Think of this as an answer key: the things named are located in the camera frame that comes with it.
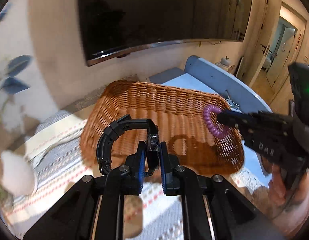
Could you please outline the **right hand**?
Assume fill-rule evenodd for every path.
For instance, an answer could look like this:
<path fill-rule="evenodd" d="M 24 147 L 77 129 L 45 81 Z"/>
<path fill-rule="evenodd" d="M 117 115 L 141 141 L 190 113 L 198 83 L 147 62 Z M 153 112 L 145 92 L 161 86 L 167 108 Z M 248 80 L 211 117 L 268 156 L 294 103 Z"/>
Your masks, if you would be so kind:
<path fill-rule="evenodd" d="M 304 173 L 290 202 L 287 202 L 287 194 L 281 168 L 274 164 L 268 192 L 274 211 L 273 223 L 287 239 L 291 239 L 309 218 L 309 170 Z"/>

